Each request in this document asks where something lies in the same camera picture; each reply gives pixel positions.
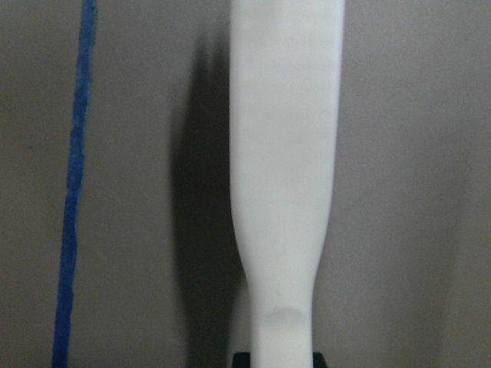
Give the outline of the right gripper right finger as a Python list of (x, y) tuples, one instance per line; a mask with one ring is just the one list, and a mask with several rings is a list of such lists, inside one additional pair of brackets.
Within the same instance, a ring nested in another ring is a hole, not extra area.
[(328, 368), (325, 357), (320, 352), (314, 352), (312, 355), (314, 368)]

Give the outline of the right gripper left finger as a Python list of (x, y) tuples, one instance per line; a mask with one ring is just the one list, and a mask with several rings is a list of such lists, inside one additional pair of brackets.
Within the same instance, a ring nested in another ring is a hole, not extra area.
[(232, 368), (250, 368), (251, 354), (250, 352), (237, 352), (232, 356)]

